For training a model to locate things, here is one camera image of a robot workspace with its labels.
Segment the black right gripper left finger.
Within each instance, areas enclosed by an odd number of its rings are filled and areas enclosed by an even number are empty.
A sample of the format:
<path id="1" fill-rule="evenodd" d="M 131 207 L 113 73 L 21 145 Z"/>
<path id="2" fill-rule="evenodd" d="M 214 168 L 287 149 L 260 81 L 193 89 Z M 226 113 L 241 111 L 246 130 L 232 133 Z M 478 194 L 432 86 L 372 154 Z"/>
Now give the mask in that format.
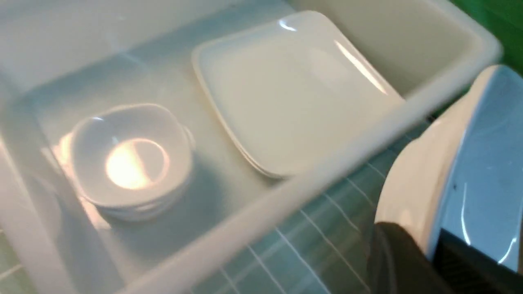
<path id="1" fill-rule="evenodd" d="M 374 225 L 368 279 L 372 294 L 452 294 L 432 263 L 400 225 Z"/>

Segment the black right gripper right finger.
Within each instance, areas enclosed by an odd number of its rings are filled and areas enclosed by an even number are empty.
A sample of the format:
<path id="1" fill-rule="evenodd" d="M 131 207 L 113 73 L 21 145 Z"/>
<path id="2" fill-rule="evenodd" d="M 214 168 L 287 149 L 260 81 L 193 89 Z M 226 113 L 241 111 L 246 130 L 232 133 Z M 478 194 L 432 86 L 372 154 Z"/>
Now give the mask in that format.
<path id="1" fill-rule="evenodd" d="M 473 246 L 442 230 L 433 266 L 456 294 L 521 294 L 523 278 Z"/>

